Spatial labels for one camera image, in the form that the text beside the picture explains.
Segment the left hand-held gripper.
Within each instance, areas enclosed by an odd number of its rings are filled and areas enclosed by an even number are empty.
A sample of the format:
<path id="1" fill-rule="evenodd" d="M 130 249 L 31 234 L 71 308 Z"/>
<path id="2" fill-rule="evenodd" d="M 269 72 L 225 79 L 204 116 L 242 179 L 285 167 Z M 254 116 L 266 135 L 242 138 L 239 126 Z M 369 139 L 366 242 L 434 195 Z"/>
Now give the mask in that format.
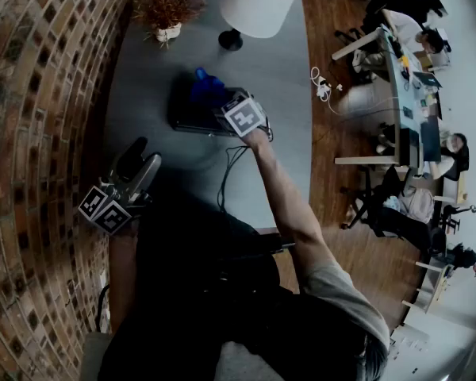
<path id="1" fill-rule="evenodd" d="M 144 161 L 147 143 L 146 137 L 138 137 L 118 158 L 117 174 L 112 171 L 100 177 L 79 203 L 81 215 L 108 235 L 138 218 L 152 201 L 146 191 L 161 166 L 162 156 L 152 153 Z"/>

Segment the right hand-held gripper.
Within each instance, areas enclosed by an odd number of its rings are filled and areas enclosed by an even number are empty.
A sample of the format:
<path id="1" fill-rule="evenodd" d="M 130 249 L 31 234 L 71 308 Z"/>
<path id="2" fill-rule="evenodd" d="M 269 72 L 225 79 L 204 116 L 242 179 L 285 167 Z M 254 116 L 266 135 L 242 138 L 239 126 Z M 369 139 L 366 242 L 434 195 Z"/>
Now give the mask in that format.
<path id="1" fill-rule="evenodd" d="M 252 97 L 239 96 L 212 111 L 223 132 L 232 137 L 243 138 L 254 129 L 261 129 L 269 138 L 272 137 L 268 116 Z"/>

